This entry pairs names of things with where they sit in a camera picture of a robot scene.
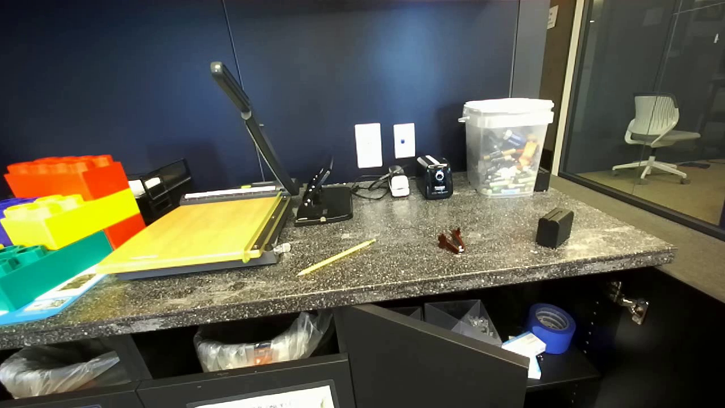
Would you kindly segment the black cabinet door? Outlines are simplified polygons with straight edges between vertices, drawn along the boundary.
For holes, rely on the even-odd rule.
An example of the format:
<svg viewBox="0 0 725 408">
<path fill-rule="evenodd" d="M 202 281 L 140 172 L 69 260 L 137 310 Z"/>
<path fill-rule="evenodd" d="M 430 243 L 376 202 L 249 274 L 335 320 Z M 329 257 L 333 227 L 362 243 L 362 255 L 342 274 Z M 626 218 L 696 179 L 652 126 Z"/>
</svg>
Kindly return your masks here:
<svg viewBox="0 0 725 408">
<path fill-rule="evenodd" d="M 358 408 L 523 408 L 527 361 L 380 305 L 335 310 Z"/>
</svg>

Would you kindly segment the metal cabinet door hinge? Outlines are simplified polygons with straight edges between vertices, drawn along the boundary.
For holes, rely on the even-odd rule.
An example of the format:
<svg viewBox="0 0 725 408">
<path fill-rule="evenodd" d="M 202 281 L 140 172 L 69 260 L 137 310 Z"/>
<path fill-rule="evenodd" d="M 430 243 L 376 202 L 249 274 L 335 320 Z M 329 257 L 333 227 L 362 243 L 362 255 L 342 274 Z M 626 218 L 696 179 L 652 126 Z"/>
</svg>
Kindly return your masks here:
<svg viewBox="0 0 725 408">
<path fill-rule="evenodd" d="M 617 305 L 620 305 L 624 310 L 627 310 L 627 313 L 629 313 L 629 320 L 633 320 L 635 324 L 643 324 L 643 320 L 648 316 L 651 302 L 643 298 L 643 296 L 627 296 L 627 294 L 624 293 L 624 282 L 620 282 L 620 281 L 612 281 L 612 282 L 609 282 L 607 296 L 609 296 Z"/>
</svg>

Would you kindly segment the yellow pencil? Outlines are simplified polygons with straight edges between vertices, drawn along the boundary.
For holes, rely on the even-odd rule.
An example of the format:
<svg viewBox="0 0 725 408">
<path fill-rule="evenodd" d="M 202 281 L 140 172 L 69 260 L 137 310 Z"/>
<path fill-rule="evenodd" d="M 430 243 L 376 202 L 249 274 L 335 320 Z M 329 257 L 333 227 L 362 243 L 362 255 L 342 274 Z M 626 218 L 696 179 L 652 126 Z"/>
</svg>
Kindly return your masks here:
<svg viewBox="0 0 725 408">
<path fill-rule="evenodd" d="M 352 255 L 352 253 L 358 253 L 358 252 L 372 247 L 373 243 L 376 243 L 376 237 L 369 237 L 369 240 L 364 240 L 364 243 L 361 243 L 361 244 L 354 244 L 354 247 L 350 247 L 350 249 L 342 249 L 342 252 L 337 252 L 337 253 L 333 253 L 333 255 L 329 255 L 329 257 L 325 257 L 325 260 L 319 260 L 319 262 L 312 262 L 312 264 L 304 268 L 301 271 L 298 271 L 298 277 L 312 274 L 312 271 L 317 271 L 317 270 L 321 270 L 321 268 L 327 268 L 327 264 L 330 264 L 330 262 L 337 262 L 337 260 L 342 260 L 342 257 L 347 257 L 347 255 Z"/>
</svg>

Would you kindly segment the white small stapler device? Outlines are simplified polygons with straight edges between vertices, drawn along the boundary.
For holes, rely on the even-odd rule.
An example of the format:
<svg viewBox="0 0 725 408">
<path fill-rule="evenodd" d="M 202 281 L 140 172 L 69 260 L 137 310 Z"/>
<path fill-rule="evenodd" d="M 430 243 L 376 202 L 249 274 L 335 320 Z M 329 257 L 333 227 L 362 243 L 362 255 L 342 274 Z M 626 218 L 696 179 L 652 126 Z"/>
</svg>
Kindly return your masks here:
<svg viewBox="0 0 725 408">
<path fill-rule="evenodd" d="M 410 179 L 409 179 L 409 174 L 403 172 L 401 164 L 394 164 L 394 168 L 390 169 L 390 186 L 388 186 L 388 189 L 390 189 L 390 194 L 393 194 L 394 198 L 410 194 Z"/>
</svg>

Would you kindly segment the black electric pencil sharpener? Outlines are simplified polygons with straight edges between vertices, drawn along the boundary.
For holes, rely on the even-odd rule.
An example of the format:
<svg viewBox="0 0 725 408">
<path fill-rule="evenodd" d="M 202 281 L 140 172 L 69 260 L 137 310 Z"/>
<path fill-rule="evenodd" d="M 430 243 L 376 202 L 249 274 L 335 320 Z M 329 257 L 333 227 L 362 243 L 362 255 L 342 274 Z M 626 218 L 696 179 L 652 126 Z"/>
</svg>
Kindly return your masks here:
<svg viewBox="0 0 725 408">
<path fill-rule="evenodd" d="M 424 153 L 416 159 L 420 189 L 426 198 L 444 198 L 453 194 L 453 172 L 444 159 Z"/>
</svg>

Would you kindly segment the clear plastic storage tub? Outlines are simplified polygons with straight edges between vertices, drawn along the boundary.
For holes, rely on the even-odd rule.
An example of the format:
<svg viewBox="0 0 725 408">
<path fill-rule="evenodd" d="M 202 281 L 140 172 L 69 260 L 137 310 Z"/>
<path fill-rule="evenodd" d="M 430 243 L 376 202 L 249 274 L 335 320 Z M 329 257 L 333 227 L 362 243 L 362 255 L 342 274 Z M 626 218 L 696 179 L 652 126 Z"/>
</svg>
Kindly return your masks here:
<svg viewBox="0 0 725 408">
<path fill-rule="evenodd" d="M 461 123 L 466 179 L 481 194 L 532 194 L 552 101 L 538 98 L 469 100 Z"/>
</svg>

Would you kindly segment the small black box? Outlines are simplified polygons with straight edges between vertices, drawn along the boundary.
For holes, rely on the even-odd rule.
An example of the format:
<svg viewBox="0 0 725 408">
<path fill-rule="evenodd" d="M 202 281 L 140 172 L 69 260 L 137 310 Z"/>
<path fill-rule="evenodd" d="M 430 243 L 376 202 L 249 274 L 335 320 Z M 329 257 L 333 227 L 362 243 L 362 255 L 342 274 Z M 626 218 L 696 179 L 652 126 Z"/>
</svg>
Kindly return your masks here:
<svg viewBox="0 0 725 408">
<path fill-rule="evenodd" d="M 569 209 L 552 209 L 538 222 L 538 243 L 541 247 L 559 247 L 569 240 L 574 213 Z"/>
</svg>

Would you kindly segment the white label on drawer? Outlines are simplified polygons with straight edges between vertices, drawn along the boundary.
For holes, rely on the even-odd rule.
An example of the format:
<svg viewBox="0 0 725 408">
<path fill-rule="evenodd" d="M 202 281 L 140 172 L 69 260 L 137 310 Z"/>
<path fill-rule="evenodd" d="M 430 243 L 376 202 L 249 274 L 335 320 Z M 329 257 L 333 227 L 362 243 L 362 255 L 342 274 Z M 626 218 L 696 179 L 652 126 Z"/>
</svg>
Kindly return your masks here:
<svg viewBox="0 0 725 408">
<path fill-rule="evenodd" d="M 232 396 L 202 401 L 191 408 L 337 408 L 330 385 L 310 385 L 300 390 L 276 390 L 253 396 Z"/>
</svg>

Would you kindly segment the clear bag middle bin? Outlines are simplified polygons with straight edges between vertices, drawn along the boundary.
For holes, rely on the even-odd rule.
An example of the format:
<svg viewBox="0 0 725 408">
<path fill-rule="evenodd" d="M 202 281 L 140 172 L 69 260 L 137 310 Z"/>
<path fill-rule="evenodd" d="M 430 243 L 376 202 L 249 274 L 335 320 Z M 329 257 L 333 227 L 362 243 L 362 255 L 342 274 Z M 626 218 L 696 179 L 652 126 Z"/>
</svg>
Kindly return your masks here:
<svg viewBox="0 0 725 408">
<path fill-rule="evenodd" d="M 192 345 L 205 371 L 227 371 L 308 357 L 329 325 L 329 313 L 300 313 L 281 328 L 267 322 L 202 325 Z"/>
</svg>

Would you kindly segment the clear bag bin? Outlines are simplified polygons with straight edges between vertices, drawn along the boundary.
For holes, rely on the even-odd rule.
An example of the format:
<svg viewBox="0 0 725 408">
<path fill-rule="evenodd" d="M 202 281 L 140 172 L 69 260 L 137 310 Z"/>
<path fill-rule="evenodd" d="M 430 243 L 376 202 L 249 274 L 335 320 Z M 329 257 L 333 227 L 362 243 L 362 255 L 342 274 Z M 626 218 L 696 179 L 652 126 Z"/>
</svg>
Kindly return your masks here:
<svg viewBox="0 0 725 408">
<path fill-rule="evenodd" d="M 329 325 L 329 313 L 300 313 L 281 328 L 267 322 L 202 325 L 192 345 L 205 371 L 227 371 L 308 357 Z"/>
<path fill-rule="evenodd" d="M 65 395 L 125 381 L 120 356 L 102 342 L 26 346 L 0 363 L 0 383 L 14 398 Z"/>
</svg>

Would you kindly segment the blue painter tape roll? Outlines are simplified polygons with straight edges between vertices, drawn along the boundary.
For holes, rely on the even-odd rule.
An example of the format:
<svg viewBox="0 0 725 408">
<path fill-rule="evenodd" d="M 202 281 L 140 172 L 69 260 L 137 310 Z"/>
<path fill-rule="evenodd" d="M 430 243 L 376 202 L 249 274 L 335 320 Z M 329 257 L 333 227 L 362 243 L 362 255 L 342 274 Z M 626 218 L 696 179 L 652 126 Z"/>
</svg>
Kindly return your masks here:
<svg viewBox="0 0 725 408">
<path fill-rule="evenodd" d="M 567 354 L 576 332 L 576 320 L 555 304 L 532 304 L 527 330 L 546 345 L 549 354 Z"/>
</svg>

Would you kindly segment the orange large toy brick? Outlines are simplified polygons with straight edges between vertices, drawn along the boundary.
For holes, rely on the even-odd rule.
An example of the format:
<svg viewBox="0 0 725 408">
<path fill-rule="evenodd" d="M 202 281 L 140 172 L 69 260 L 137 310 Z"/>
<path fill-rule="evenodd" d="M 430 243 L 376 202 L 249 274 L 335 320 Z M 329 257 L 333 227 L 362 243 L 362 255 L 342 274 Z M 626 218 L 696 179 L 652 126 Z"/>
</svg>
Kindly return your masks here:
<svg viewBox="0 0 725 408">
<path fill-rule="evenodd" d="M 28 202 L 46 194 L 82 194 L 83 198 L 98 198 L 130 188 L 122 163 L 112 153 L 46 155 L 10 163 L 4 181 L 14 196 Z M 145 219 L 138 209 L 138 214 L 104 229 L 104 232 L 113 247 L 120 247 L 143 227 Z"/>
</svg>

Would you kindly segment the green large toy brick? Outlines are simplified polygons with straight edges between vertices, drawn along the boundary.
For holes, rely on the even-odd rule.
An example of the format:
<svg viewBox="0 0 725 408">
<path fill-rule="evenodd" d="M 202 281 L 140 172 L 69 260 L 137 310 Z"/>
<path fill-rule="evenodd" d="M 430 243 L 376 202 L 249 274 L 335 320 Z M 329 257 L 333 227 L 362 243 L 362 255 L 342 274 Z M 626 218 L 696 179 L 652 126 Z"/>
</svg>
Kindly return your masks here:
<svg viewBox="0 0 725 408">
<path fill-rule="evenodd" d="M 54 285 L 72 278 L 112 253 L 104 232 L 61 249 L 12 244 L 0 249 L 0 310 L 19 310 Z"/>
</svg>

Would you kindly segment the clear bag left bin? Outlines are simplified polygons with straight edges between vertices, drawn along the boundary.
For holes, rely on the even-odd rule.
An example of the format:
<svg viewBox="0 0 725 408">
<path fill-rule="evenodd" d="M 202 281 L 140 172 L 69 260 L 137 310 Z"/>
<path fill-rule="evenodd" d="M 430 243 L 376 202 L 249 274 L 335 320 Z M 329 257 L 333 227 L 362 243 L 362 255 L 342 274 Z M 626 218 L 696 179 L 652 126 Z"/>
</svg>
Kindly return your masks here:
<svg viewBox="0 0 725 408">
<path fill-rule="evenodd" d="M 0 363 L 0 383 L 14 398 L 65 395 L 125 381 L 120 356 L 102 342 L 26 346 Z"/>
</svg>

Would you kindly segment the white wall switch plate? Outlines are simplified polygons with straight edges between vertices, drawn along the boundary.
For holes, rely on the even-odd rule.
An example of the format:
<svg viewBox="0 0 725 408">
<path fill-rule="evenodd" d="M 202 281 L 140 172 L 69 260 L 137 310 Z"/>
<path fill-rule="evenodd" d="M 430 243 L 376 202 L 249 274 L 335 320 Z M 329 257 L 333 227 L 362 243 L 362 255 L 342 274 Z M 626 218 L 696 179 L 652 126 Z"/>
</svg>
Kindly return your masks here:
<svg viewBox="0 0 725 408">
<path fill-rule="evenodd" d="M 356 160 L 361 168 L 380 168 L 382 164 L 382 145 L 380 145 L 380 125 L 361 123 L 354 126 L 356 136 Z"/>
</svg>

